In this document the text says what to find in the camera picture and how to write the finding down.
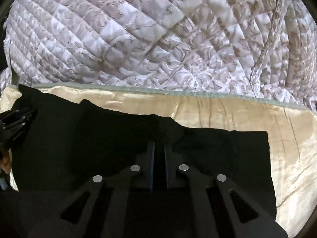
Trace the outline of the person left hand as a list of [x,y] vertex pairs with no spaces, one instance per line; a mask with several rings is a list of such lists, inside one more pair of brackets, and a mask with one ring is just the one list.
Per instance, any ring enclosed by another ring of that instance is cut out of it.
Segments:
[[6,173],[9,174],[12,171],[12,153],[11,151],[1,150],[0,167]]

